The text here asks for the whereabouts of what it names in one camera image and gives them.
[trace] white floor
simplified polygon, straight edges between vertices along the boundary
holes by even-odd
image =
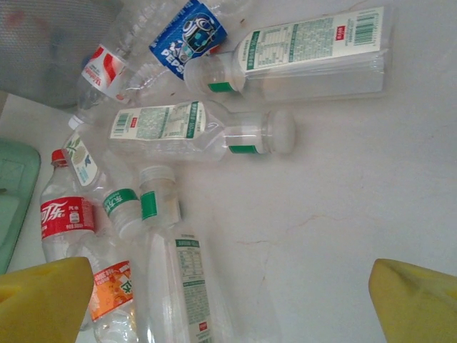
[[[356,1],[259,3],[250,27]],[[291,156],[230,156],[178,170],[185,217],[206,242],[250,342],[384,342],[368,294],[375,259],[457,274],[457,2],[395,3],[386,97],[292,107],[299,131]],[[51,151],[70,132],[67,120],[15,96],[0,118],[0,136],[42,158],[10,271],[44,262],[39,194]],[[80,334],[83,342],[94,342],[91,332]]]

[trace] plastic bottle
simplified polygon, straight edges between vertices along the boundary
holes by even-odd
[[[95,205],[103,205],[121,238],[138,229],[141,206],[135,192],[135,178],[129,166],[106,145],[109,128],[80,124],[73,120],[75,131],[64,144],[78,188]]]
[[[87,257],[94,273],[89,309],[98,343],[137,343],[134,294],[126,247],[110,237],[109,229],[85,235],[69,249],[71,256]]]
[[[216,102],[125,109],[109,134],[112,151],[143,160],[218,161],[234,154],[287,154],[295,122],[286,110],[230,113]]]
[[[206,53],[219,45],[227,32],[239,28],[253,0],[137,2],[119,14],[79,79],[77,116],[86,123],[101,122],[102,116],[115,113],[121,105],[113,99],[125,104],[135,97],[135,90],[125,90],[145,64],[148,66],[134,82],[137,88],[147,85],[153,87],[150,91],[166,86],[173,90],[182,84],[173,73],[182,79],[184,64],[190,58]],[[100,105],[103,111],[95,109]]]
[[[67,249],[85,234],[94,235],[92,204],[83,198],[61,149],[52,153],[54,173],[41,193],[41,243],[46,262],[67,257]],[[81,330],[89,328],[86,313]]]
[[[230,318],[214,316],[224,300],[209,299],[200,241],[181,221],[173,171],[143,170],[140,188],[149,228],[131,245],[140,342],[237,342]]]
[[[274,103],[379,94],[391,52],[392,8],[377,7],[251,32],[235,51],[185,68],[189,91],[237,91]]]

